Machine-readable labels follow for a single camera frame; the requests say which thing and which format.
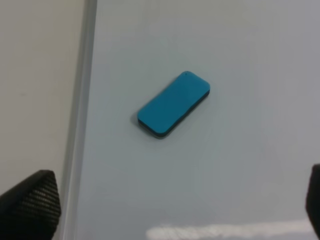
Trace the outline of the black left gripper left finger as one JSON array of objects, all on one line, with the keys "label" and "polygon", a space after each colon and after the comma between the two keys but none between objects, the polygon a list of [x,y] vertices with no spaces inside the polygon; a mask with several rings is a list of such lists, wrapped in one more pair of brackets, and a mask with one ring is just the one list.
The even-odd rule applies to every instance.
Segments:
[{"label": "black left gripper left finger", "polygon": [[0,238],[51,240],[61,214],[55,173],[39,170],[0,196]]}]

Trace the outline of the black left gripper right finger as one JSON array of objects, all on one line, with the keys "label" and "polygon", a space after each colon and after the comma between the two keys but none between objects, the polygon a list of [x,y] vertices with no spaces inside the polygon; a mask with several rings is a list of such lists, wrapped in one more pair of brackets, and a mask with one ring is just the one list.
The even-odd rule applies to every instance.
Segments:
[{"label": "black left gripper right finger", "polygon": [[318,239],[320,239],[320,165],[312,167],[306,194],[305,209]]}]

